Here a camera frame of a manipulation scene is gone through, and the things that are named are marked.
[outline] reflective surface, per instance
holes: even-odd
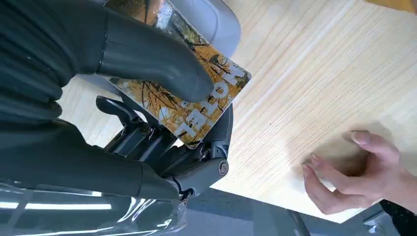
[[[52,186],[0,185],[0,235],[162,235],[185,226],[185,205]]]

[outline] wooden table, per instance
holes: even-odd
[[[230,172],[213,188],[343,222],[361,209],[321,214],[299,165],[314,151],[354,171],[342,135],[362,128],[392,140],[417,174],[417,16],[361,0],[225,2],[242,28],[232,59],[253,79],[234,102]],[[97,94],[114,96],[76,78],[60,103],[102,146],[120,125],[95,108]]]

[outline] card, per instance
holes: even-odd
[[[109,0],[105,6],[184,43],[213,79],[214,90],[205,101],[198,103],[185,102],[151,81],[110,79],[114,86],[158,119],[187,147],[196,148],[246,86],[251,75],[207,43],[168,0]]]

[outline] floor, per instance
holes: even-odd
[[[187,226],[178,236],[398,236],[389,218],[377,227],[364,221],[381,212],[374,205],[343,224],[287,211],[209,189],[188,205]]]

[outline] screw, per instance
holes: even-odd
[[[219,163],[219,174],[225,176],[229,172],[229,163],[227,161],[221,161]]]

